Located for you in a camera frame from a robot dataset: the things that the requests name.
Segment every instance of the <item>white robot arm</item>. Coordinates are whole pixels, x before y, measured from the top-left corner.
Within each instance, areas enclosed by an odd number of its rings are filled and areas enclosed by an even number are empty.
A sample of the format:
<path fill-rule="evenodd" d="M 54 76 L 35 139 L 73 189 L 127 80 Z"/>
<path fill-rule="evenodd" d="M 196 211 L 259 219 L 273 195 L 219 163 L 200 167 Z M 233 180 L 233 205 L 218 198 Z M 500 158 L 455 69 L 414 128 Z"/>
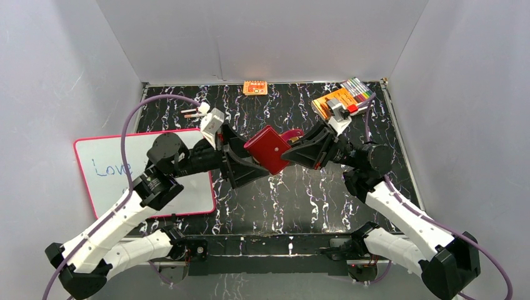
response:
<path fill-rule="evenodd" d="M 332 119 L 338 121 L 320 122 L 290 144 L 270 127 L 245 141 L 223 123 L 224 116 L 217 109 L 202 120 L 204 139 L 193 149 L 188 149 L 177 134 L 161 134 L 147 152 L 149 164 L 134 180 L 131 197 L 126 199 L 129 192 L 126 191 L 82 234 L 64 244 L 53 243 L 46 249 L 55 268 L 64 266 L 59 275 L 63 287 L 75 299 L 86 299 L 101 289 L 108 279 L 139 263 L 155 258 L 177 259 L 184 255 L 205 259 L 207 244 L 204 239 L 187 239 L 171 226 L 136 241 L 117 244 L 184 189 L 177 182 L 179 177 L 220 169 L 232 188 L 238 188 L 276 174 L 289 162 L 319 169 L 331 161 L 353 167 L 343 176 L 348 191 L 385 215 L 409 239 L 392 235 L 369 222 L 353 232 L 351 240 L 344 245 L 335 247 L 337 249 L 322 249 L 321 253 L 344 251 L 358 257 L 365 254 L 383 256 L 421 276 L 440 299 L 453 298 L 480 273 L 476 249 L 431 226 L 398 202 L 383 181 L 383 174 L 390 171 L 392 150 L 373 143 L 351 144 L 339 134 L 351 118 Z M 416 213 L 425 216 L 418 209 Z M 84 244 L 76 251 L 81 242 Z"/>

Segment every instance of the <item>orange box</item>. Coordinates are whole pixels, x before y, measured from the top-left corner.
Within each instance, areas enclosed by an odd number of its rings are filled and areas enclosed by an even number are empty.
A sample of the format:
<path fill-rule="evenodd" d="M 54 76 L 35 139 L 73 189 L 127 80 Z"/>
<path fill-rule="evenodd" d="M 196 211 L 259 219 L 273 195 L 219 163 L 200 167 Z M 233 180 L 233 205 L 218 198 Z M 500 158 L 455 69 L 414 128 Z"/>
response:
<path fill-rule="evenodd" d="M 313 108 L 324 120 L 327 121 L 331 117 L 331 111 L 329 110 L 328 105 L 326 103 L 333 98 L 343 103 L 346 109 L 349 110 L 351 113 L 357 111 L 357 104 L 359 103 L 345 88 L 341 88 L 311 101 L 311 105 L 313 106 Z"/>
<path fill-rule="evenodd" d="M 243 94 L 247 96 L 266 95 L 267 81 L 245 81 L 243 84 Z"/>

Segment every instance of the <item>white partition wall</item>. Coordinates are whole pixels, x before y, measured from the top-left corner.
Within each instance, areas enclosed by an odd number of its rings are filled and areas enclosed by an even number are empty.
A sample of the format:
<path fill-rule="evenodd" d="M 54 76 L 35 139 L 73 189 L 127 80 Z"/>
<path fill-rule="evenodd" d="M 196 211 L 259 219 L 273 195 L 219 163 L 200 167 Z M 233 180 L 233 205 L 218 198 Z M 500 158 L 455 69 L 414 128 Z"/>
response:
<path fill-rule="evenodd" d="M 389 76 L 427 0 L 97 0 L 143 82 Z"/>
<path fill-rule="evenodd" d="M 1 299 L 40 299 L 46 246 L 94 221 L 72 143 L 119 133 L 140 94 L 95 1 L 1 1 Z"/>
<path fill-rule="evenodd" d="M 473 233 L 529 299 L 530 3 L 430 0 L 390 77 L 392 101 L 430 215 Z M 466 292 L 504 299 L 481 256 Z"/>

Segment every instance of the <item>whiteboard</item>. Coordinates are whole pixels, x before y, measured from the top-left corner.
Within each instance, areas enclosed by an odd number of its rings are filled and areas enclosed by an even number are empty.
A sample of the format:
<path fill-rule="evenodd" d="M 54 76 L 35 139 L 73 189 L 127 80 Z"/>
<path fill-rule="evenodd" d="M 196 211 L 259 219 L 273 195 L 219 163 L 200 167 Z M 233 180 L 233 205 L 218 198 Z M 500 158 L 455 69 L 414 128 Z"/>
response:
<path fill-rule="evenodd" d="M 166 132 L 178 133 L 189 149 L 203 138 L 199 129 Z M 160 132 L 127 135 L 125 150 L 133 180 L 144 171 L 148 162 L 147 151 L 159 135 Z M 128 187 L 119 144 L 120 136 L 89 137 L 74 143 L 77 162 L 96 218 L 111 208 Z M 209 172 L 181 177 L 178 182 L 184 186 L 184 190 L 155 216 L 207 214 L 215 210 Z"/>

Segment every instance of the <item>marker set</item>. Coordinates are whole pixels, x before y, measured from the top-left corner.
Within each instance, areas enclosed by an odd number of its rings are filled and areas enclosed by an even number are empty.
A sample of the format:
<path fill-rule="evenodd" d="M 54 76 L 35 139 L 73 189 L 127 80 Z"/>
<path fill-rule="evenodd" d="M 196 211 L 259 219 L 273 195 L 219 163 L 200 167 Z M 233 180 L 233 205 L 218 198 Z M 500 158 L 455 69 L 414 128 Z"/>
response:
<path fill-rule="evenodd" d="M 376 95 L 374 92 L 370 91 L 370 89 L 357 77 L 353 77 L 352 79 L 344 81 L 341 83 L 341 86 L 345 88 L 359 103 L 371 100 Z"/>

